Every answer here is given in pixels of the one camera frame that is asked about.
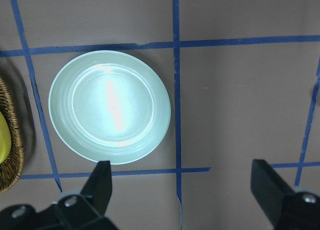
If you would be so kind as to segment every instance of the vertical blue tape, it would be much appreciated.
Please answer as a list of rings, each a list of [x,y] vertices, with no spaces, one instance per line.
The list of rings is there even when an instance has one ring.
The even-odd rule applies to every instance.
[[[179,0],[172,0],[173,56],[174,56],[174,107],[175,107],[175,167],[176,194],[182,205],[182,160],[181,160],[181,103],[180,103],[180,19]]]
[[[38,88],[37,88],[37,84],[36,84],[35,69],[34,69],[34,65],[32,62],[32,58],[31,58],[31,54],[29,51],[27,41],[25,39],[25,30],[24,30],[24,26],[22,23],[18,2],[17,2],[17,0],[10,0],[10,3],[11,3],[14,19],[15,19],[15,24],[16,24],[16,27],[18,30],[20,42],[22,45],[22,52],[23,52],[23,55],[25,58],[25,62],[26,62],[28,72],[29,72],[29,77],[31,80],[31,85],[32,85],[32,89],[33,89],[33,96],[34,96],[35,103],[36,103],[36,106],[38,109],[38,113],[39,113],[39,117],[40,117],[40,124],[41,124],[41,128],[42,128],[42,133],[44,136],[44,140],[45,140],[46,149],[48,152],[52,172],[53,172],[54,179],[55,179],[60,191],[62,191],[62,187],[61,187],[61,183],[60,183],[60,179],[59,179],[59,175],[58,175],[58,170],[57,170],[57,166],[56,166],[56,161],[55,161],[55,157],[54,157],[54,154],[53,154],[53,151],[51,148],[51,142],[50,142],[50,138],[49,138],[49,134],[48,134],[45,116],[44,116],[44,112],[43,112],[42,105],[40,102],[39,92],[38,92]]]
[[[314,119],[314,113],[315,113],[315,108],[317,104],[317,99],[318,99],[318,94],[319,94],[319,86],[320,86],[320,58],[317,66],[317,71],[316,71],[316,83],[313,87],[313,92],[312,92],[312,98],[311,98],[311,103],[309,107],[309,113],[308,113],[308,118],[306,121],[306,126],[305,126],[305,131],[304,131],[304,138],[302,142],[302,148],[301,148],[301,154],[300,154],[300,159],[299,159],[299,167],[296,171],[296,176],[295,176],[295,181],[294,185],[299,186],[300,180],[301,180],[301,174],[302,170],[304,167],[304,161],[307,153],[307,148],[308,148],[308,141],[309,141],[309,134],[312,126],[312,121]]]

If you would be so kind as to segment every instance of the wicker basket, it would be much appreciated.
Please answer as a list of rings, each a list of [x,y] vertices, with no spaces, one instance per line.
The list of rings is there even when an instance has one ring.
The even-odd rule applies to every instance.
[[[0,193],[8,191],[19,179],[24,168],[24,145],[12,96],[0,76],[0,111],[11,133],[11,151],[0,164]]]

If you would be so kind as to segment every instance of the bolt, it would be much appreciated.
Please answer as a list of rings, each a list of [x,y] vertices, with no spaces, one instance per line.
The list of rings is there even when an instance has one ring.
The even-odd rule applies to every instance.
[[[11,213],[11,217],[18,218],[18,217],[22,216],[25,212],[26,212],[26,207],[20,206],[18,209],[13,211],[13,213]]]
[[[310,193],[305,193],[305,194],[303,194],[302,197],[303,197],[304,201],[307,203],[316,203],[317,202],[317,198]]]
[[[68,198],[65,202],[64,205],[69,207],[69,206],[73,206],[75,205],[77,202],[77,197],[76,196],[72,196],[70,198]]]

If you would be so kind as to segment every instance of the plate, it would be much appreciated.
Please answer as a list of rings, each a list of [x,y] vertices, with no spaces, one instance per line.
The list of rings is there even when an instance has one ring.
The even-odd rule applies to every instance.
[[[49,114],[61,140],[91,161],[136,161],[163,140],[171,105],[158,75],[141,60],[94,51],[68,62],[49,93]]]
[[[11,135],[7,122],[0,112],[0,163],[4,162],[11,150]]]

